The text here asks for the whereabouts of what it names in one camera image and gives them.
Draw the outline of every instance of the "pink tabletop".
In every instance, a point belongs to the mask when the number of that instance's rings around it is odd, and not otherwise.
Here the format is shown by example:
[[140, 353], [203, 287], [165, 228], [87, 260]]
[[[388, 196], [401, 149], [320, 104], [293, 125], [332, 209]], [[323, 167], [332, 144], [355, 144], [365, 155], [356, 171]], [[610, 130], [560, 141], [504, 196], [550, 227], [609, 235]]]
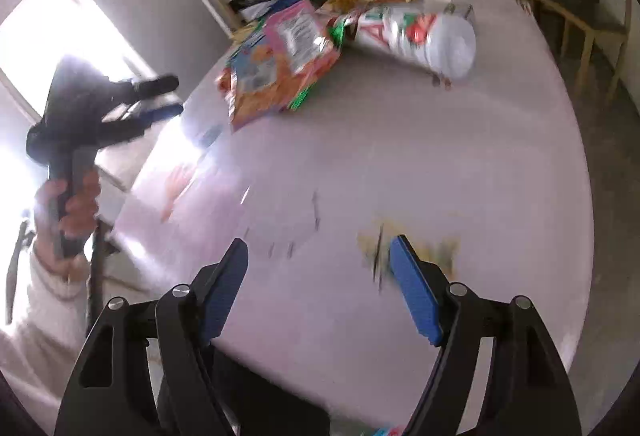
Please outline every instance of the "pink tabletop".
[[[528, 295], [567, 368], [589, 297], [590, 180], [556, 64], [514, 0], [462, 1], [474, 6], [478, 56], [451, 90], [345, 51], [298, 111], [231, 134], [221, 59], [162, 132], [115, 225], [158, 291], [245, 238], [249, 270], [217, 343], [380, 426], [406, 424], [437, 350], [399, 290], [372, 282], [359, 233], [389, 221], [411, 240], [457, 239], [455, 278], [482, 297]], [[163, 222], [168, 178], [196, 163]], [[474, 388], [469, 412], [481, 401]]]

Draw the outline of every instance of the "white cloth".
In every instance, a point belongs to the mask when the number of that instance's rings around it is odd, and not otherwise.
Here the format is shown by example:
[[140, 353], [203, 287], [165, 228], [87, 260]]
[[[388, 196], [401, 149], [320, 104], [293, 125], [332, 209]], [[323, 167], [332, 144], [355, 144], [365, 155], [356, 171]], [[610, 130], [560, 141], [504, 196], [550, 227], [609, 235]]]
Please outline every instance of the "white cloth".
[[52, 435], [84, 342], [86, 283], [51, 275], [33, 252], [29, 263], [26, 307], [0, 329], [0, 371], [31, 417]]

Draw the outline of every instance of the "metal screw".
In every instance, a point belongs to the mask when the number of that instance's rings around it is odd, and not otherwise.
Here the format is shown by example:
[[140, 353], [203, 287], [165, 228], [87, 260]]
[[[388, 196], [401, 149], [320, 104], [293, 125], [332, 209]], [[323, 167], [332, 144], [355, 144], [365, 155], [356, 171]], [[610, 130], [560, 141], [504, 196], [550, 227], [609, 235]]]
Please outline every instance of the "metal screw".
[[178, 284], [172, 293], [174, 297], [186, 297], [189, 294], [189, 287], [186, 284]]
[[122, 297], [114, 297], [107, 305], [110, 310], [119, 310], [124, 306], [124, 299]]
[[516, 297], [516, 306], [523, 310], [528, 310], [531, 307], [531, 301], [520, 295], [519, 297]]
[[454, 282], [451, 286], [449, 286], [449, 291], [456, 297], [464, 297], [466, 295], [466, 286], [464, 284], [461, 284], [460, 282]]

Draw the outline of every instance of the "window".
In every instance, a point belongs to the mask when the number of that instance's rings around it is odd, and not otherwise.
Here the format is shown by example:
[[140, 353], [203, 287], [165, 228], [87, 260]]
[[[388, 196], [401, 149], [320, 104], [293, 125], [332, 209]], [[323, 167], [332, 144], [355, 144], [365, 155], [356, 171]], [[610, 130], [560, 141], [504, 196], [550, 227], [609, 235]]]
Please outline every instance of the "window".
[[93, 0], [0, 3], [0, 82], [33, 121], [64, 54], [87, 59], [111, 80], [155, 76]]

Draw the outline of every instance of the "floor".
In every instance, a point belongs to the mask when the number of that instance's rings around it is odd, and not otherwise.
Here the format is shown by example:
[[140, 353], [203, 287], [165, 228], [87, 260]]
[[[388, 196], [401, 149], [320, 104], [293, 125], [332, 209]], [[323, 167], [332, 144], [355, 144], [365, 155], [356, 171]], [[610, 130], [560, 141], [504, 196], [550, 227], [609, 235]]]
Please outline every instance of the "floor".
[[[543, 14], [541, 23], [557, 56], [562, 21]], [[574, 30], [559, 67], [582, 133], [593, 196], [591, 295], [569, 372], [587, 434], [609, 410], [640, 359], [640, 116], [622, 85], [615, 100], [605, 105], [612, 69], [599, 50], [593, 53], [581, 95], [571, 89], [583, 37]]]

